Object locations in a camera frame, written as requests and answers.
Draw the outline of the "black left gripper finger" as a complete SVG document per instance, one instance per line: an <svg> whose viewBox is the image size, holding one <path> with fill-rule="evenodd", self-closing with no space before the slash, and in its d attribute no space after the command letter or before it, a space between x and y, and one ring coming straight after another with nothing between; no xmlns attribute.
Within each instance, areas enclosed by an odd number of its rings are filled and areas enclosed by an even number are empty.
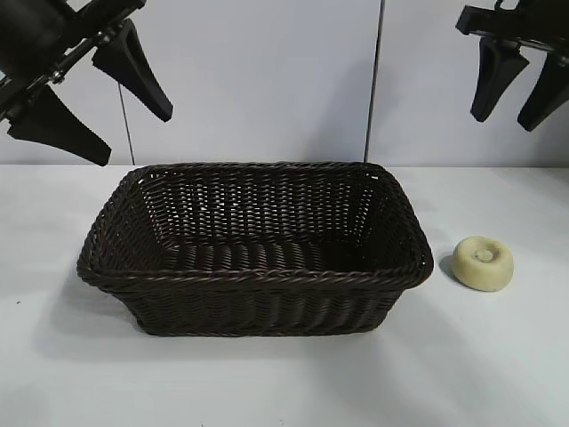
<svg viewBox="0 0 569 427"><path fill-rule="evenodd" d="M7 118L13 139L61 149L100 166L109 161L109 145L84 125L50 86L16 104Z"/></svg>
<svg viewBox="0 0 569 427"><path fill-rule="evenodd" d="M160 120L172 118L173 105L148 64L132 20L125 20L116 35L97 49L92 65L128 89Z"/></svg>

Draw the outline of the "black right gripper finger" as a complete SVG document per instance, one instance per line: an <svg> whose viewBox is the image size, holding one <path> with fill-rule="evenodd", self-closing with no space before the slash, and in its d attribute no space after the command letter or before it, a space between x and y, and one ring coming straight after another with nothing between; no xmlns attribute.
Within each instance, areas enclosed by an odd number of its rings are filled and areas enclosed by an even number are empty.
<svg viewBox="0 0 569 427"><path fill-rule="evenodd" d="M531 132L566 102L568 58L550 52L517 121L527 132Z"/></svg>
<svg viewBox="0 0 569 427"><path fill-rule="evenodd" d="M480 38L477 88L470 109L477 122L491 115L500 97L529 64L520 47L508 40Z"/></svg>

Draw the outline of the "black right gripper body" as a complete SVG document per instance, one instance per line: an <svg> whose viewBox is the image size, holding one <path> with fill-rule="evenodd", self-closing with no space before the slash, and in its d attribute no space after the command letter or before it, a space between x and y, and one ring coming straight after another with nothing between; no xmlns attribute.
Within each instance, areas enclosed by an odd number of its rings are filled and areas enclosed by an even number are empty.
<svg viewBox="0 0 569 427"><path fill-rule="evenodd" d="M568 55L566 0L493 1L466 4L455 24L465 36L487 36L560 56Z"/></svg>

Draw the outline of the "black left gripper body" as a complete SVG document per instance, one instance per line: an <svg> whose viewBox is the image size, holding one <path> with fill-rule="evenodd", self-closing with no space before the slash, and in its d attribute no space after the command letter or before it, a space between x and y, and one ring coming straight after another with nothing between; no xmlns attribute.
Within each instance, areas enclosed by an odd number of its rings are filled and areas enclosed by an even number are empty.
<svg viewBox="0 0 569 427"><path fill-rule="evenodd" d="M1 117L52 78L62 78L93 47L108 43L142 1L1 3Z"/></svg>

